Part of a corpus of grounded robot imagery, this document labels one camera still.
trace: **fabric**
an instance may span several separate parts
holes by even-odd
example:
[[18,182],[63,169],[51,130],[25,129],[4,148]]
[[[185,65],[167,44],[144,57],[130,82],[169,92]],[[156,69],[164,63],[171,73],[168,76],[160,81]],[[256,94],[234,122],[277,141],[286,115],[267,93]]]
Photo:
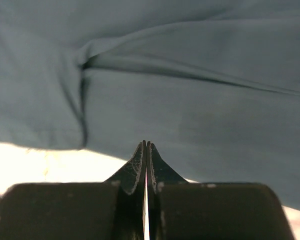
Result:
[[127,160],[143,139],[300,209],[300,0],[0,0],[0,142]]

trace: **dark gray fabric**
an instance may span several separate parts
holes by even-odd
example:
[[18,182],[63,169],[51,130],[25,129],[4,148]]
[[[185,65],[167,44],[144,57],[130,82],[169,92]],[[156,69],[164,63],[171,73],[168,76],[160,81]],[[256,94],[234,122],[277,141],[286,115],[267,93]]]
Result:
[[128,159],[142,139],[300,209],[300,0],[0,0],[0,141]]

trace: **gray garment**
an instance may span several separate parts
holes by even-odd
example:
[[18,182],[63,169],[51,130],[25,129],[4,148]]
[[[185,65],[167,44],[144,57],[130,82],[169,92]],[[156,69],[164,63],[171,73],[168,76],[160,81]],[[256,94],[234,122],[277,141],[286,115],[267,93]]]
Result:
[[128,159],[143,139],[300,209],[300,0],[0,0],[0,141]]

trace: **wooden surface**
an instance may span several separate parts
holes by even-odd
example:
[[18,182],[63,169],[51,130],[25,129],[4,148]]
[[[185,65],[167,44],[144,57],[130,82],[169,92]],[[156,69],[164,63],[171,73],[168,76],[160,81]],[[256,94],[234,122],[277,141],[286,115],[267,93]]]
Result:
[[[47,151],[0,143],[0,195],[15,183],[103,182],[124,163],[86,150]],[[283,208],[296,240],[300,240],[300,211]]]

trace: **dark object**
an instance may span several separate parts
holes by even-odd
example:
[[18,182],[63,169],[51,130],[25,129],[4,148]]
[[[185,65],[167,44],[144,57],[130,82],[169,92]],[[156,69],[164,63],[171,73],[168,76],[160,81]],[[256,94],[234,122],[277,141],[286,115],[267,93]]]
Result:
[[0,240],[141,240],[146,178],[150,239],[294,239],[267,186],[188,183],[143,141],[103,183],[12,187],[0,201]]

